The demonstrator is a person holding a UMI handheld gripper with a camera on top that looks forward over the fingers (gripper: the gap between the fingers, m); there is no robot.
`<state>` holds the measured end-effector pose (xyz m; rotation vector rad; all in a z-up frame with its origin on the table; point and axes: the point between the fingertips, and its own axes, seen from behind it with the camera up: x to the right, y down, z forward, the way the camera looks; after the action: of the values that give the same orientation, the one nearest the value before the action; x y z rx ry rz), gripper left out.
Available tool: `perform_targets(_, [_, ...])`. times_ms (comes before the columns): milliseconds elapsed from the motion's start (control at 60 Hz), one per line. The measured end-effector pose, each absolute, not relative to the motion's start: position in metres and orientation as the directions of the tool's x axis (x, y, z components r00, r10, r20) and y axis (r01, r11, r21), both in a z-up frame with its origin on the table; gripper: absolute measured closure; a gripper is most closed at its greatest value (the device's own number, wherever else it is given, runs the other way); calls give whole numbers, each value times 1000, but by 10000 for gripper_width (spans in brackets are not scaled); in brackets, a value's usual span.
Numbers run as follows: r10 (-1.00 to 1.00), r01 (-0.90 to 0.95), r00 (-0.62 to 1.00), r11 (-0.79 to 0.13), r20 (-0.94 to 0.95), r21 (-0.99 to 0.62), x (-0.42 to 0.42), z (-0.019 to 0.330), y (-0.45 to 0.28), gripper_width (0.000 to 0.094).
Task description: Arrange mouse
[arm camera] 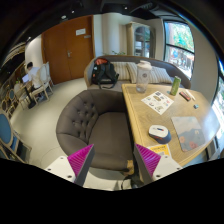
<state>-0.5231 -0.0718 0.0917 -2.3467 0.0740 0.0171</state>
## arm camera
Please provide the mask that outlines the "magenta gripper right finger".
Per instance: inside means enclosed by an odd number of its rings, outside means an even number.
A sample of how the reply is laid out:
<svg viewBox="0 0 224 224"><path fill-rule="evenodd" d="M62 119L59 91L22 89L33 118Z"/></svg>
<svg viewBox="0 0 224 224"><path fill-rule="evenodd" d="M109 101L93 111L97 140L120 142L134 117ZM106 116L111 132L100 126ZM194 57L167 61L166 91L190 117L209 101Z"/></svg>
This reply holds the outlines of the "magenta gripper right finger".
<svg viewBox="0 0 224 224"><path fill-rule="evenodd" d="M139 144L134 145L134 156L145 185L153 181L153 173L161 159L161 156Z"/></svg>

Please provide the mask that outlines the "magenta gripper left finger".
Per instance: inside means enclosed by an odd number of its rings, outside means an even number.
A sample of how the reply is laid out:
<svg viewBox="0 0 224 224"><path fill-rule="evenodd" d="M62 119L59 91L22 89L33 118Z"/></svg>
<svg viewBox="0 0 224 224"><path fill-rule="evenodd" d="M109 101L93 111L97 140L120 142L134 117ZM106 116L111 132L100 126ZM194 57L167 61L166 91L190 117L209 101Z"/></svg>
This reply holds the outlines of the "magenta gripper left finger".
<svg viewBox="0 0 224 224"><path fill-rule="evenodd" d="M95 155L94 145L88 145L67 157L76 176L74 183L82 186L85 182L89 167Z"/></svg>

